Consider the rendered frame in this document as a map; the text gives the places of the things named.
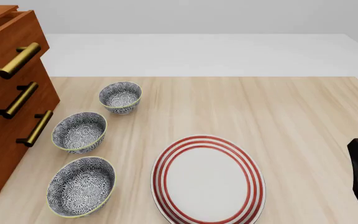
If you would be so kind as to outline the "white plate with red rings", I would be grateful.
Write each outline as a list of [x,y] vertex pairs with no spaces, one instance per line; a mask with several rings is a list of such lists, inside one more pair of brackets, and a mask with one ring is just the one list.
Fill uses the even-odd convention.
[[264,177],[253,158],[227,139],[178,139],[156,158],[150,189],[170,224],[255,224],[265,205]]

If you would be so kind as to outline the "large blue patterned bowl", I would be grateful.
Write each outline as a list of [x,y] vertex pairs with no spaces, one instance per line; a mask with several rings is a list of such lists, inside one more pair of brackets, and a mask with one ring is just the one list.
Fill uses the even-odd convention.
[[103,208],[116,186],[113,165],[99,156],[85,156],[62,167],[46,194],[49,209],[62,218],[83,218]]

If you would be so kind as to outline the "medium blue patterned bowl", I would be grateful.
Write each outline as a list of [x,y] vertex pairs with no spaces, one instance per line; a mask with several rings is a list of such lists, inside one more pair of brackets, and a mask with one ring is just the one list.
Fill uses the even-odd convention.
[[52,131],[55,147],[71,154],[86,154],[103,141],[108,122],[103,115],[92,111],[75,113],[60,121]]

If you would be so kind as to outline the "small blue patterned bowl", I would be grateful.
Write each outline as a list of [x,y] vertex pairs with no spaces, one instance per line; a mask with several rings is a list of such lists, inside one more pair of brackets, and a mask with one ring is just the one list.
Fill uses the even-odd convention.
[[115,82],[99,92],[99,102],[110,112],[131,113],[140,103],[141,87],[133,82]]

